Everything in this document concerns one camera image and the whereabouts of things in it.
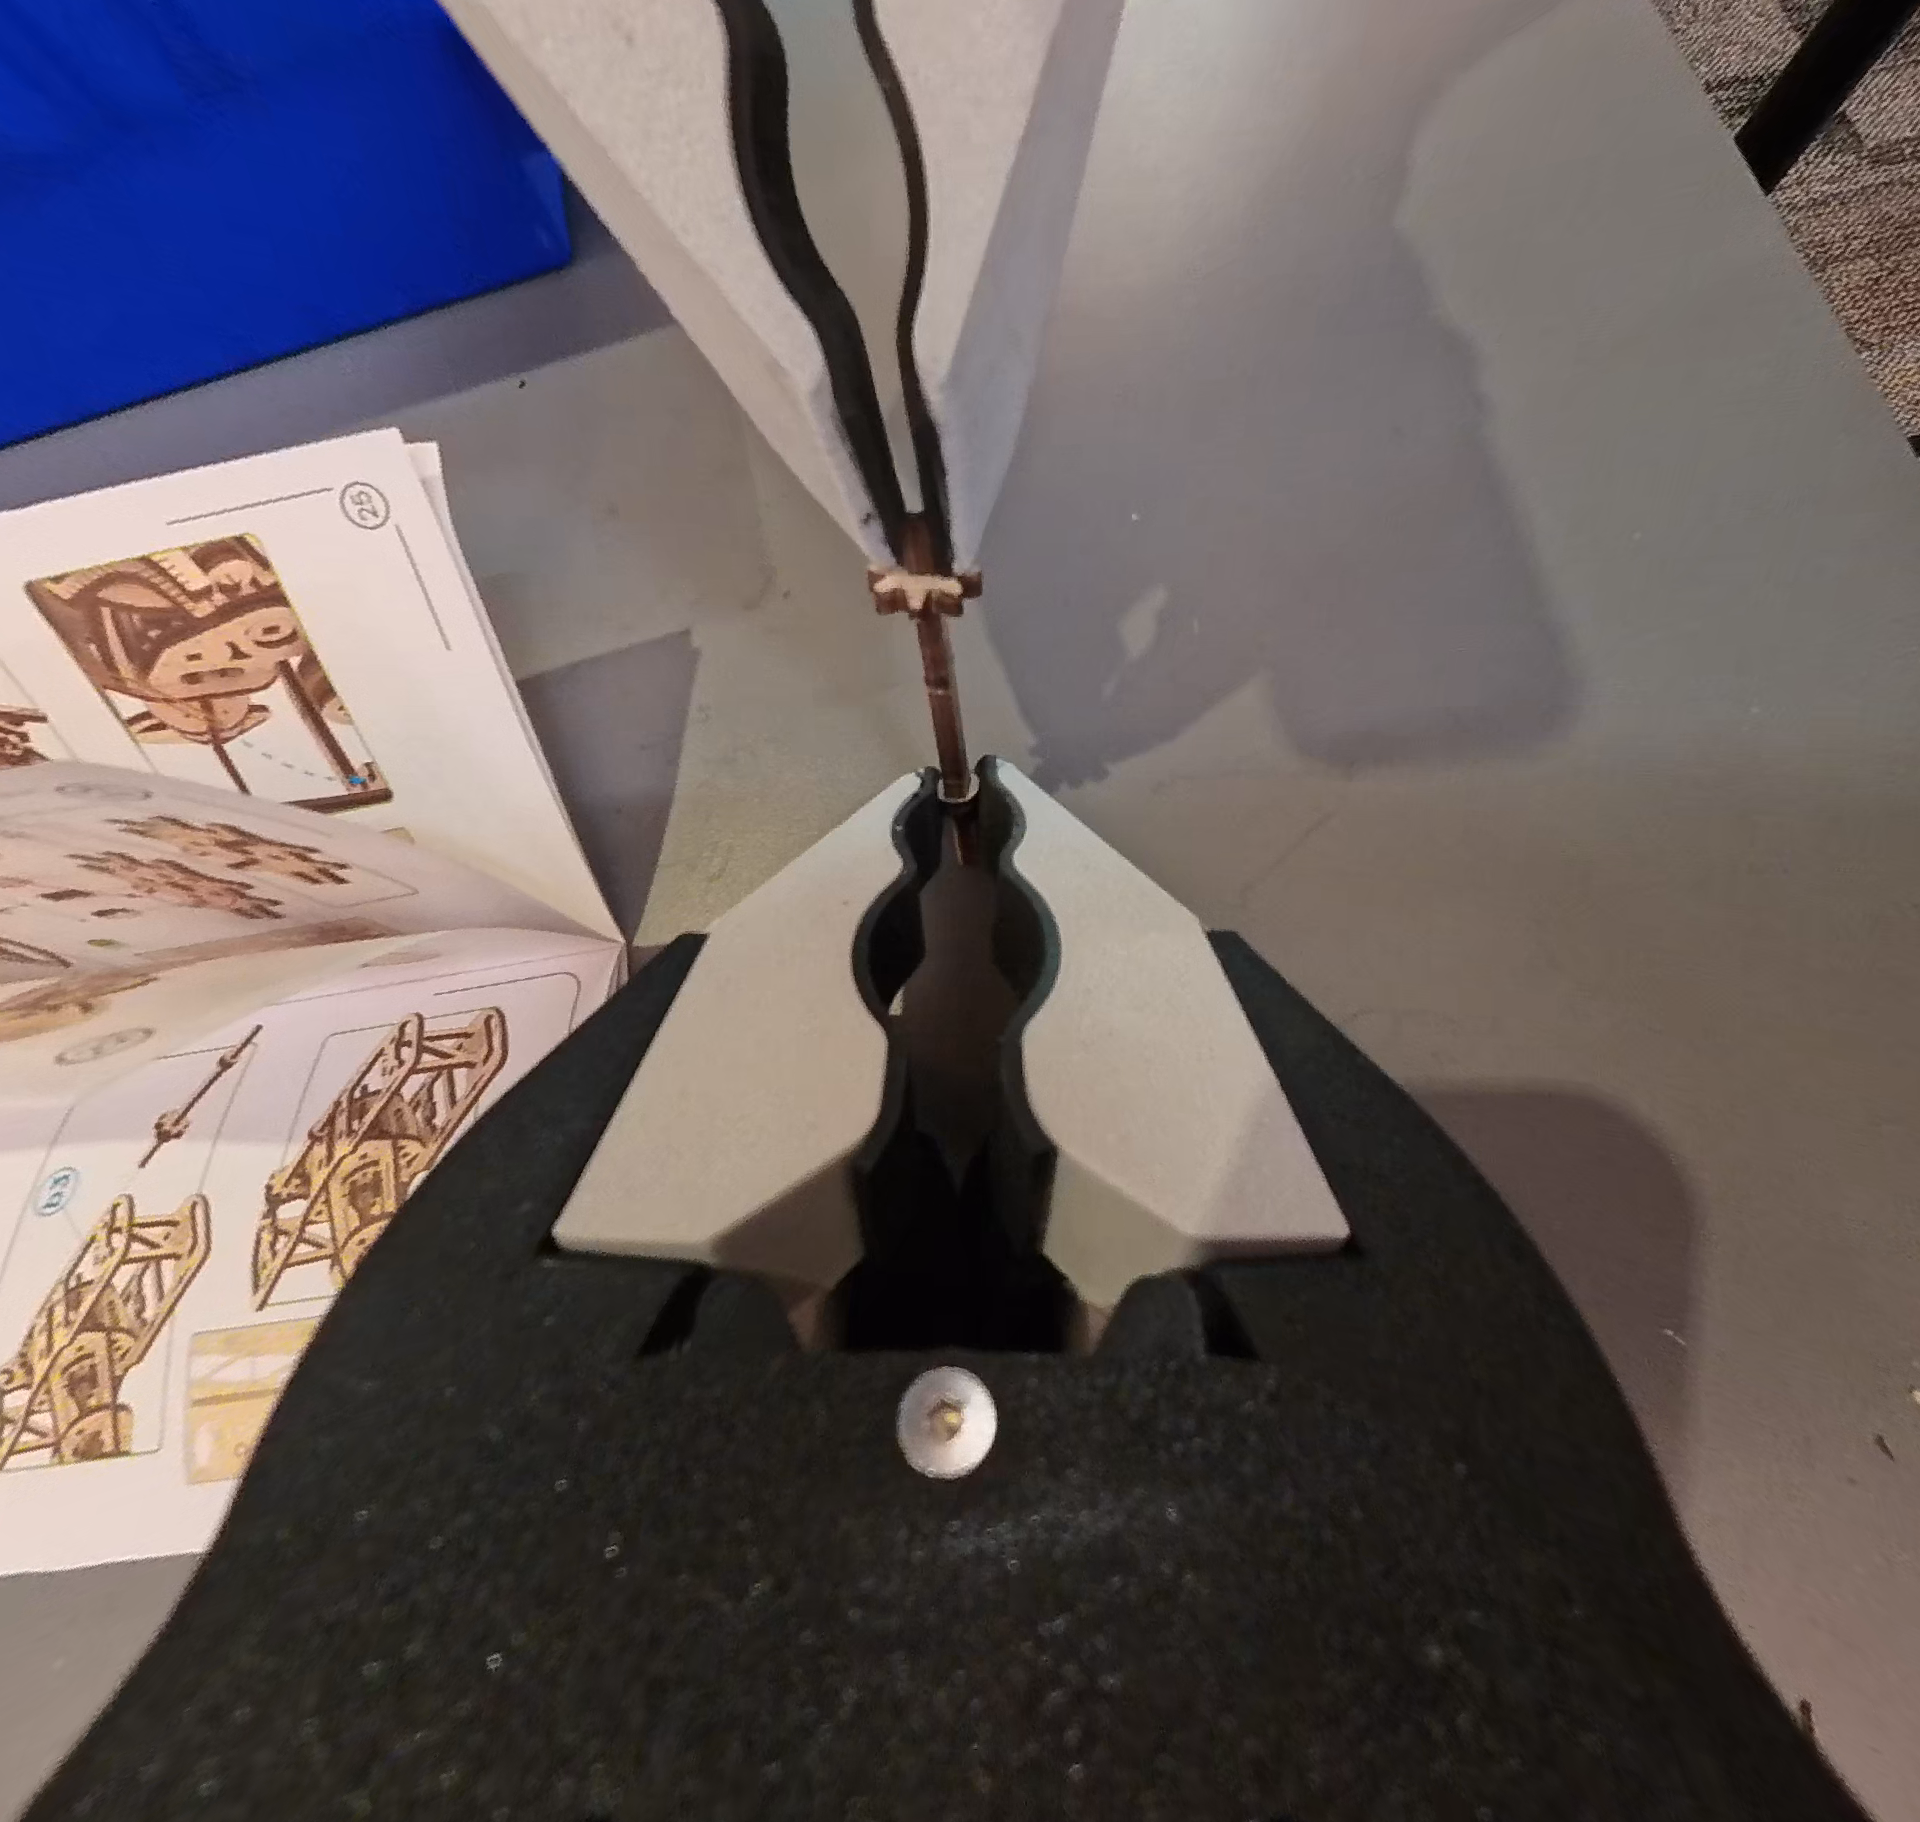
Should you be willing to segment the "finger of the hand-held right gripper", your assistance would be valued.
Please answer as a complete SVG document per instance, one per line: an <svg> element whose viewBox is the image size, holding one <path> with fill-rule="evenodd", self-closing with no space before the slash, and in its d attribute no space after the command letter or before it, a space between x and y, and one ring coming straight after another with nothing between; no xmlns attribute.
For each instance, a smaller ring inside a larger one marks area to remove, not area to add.
<svg viewBox="0 0 1920 1822"><path fill-rule="evenodd" d="M765 0L440 0L745 414L835 524L906 495L801 217Z"/></svg>
<svg viewBox="0 0 1920 1822"><path fill-rule="evenodd" d="M1123 0L853 0L907 192L902 399L945 572L1023 434Z"/></svg>

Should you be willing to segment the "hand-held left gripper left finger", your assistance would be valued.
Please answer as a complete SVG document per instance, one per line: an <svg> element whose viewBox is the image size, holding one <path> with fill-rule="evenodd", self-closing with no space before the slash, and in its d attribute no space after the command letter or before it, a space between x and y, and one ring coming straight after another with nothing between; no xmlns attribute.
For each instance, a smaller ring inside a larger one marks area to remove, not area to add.
<svg viewBox="0 0 1920 1822"><path fill-rule="evenodd" d="M902 1116L896 1004L945 835L931 772L906 775L711 927L562 1248L751 1275L820 1339L865 1252L858 1187Z"/></svg>

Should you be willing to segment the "black chair leg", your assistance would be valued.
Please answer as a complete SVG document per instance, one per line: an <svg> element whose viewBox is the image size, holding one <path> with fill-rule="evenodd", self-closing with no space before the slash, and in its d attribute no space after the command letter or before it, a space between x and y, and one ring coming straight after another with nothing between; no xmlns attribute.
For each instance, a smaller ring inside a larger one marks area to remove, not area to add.
<svg viewBox="0 0 1920 1822"><path fill-rule="evenodd" d="M1918 0L1827 4L1738 130L1759 192L1773 195L1791 175L1915 14Z"/></svg>

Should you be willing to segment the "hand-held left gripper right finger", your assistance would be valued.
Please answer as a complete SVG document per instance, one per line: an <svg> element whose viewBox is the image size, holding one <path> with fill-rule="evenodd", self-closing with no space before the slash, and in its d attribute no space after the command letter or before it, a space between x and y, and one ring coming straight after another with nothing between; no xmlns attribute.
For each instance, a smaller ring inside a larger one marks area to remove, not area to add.
<svg viewBox="0 0 1920 1822"><path fill-rule="evenodd" d="M1042 1137L1042 1254L1091 1348L1150 1275L1336 1254L1351 1225L1222 964L1158 879L1016 766L1003 879L1038 921L1013 1026L1013 1101Z"/></svg>

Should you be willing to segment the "wooden axle with small gear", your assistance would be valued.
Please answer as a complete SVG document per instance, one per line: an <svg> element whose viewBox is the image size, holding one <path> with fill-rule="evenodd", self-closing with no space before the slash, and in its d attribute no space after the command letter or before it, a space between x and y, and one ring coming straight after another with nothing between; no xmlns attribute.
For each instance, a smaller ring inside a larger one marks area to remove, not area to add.
<svg viewBox="0 0 1920 1822"><path fill-rule="evenodd" d="M952 857L981 870L979 775L969 760L957 663L948 622L961 618L979 595L979 575L961 572L943 554L929 513L906 513L890 567L869 567L869 592L877 612L906 615L917 638L924 698L931 724L937 796L945 808Z"/></svg>

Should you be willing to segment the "model instruction booklet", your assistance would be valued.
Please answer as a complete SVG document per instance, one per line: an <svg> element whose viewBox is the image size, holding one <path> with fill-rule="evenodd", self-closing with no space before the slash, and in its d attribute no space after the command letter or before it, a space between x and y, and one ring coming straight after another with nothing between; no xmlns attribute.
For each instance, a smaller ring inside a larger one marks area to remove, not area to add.
<svg viewBox="0 0 1920 1822"><path fill-rule="evenodd" d="M202 1556L626 942L394 428L2 513L2 1577Z"/></svg>

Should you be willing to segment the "blue plastic box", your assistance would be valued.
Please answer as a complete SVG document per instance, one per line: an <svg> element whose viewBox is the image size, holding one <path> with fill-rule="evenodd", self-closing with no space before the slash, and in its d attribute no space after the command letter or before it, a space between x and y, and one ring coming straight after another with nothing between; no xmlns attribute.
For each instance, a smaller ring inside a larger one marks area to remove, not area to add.
<svg viewBox="0 0 1920 1822"><path fill-rule="evenodd" d="M440 0L2 0L2 444L574 256Z"/></svg>

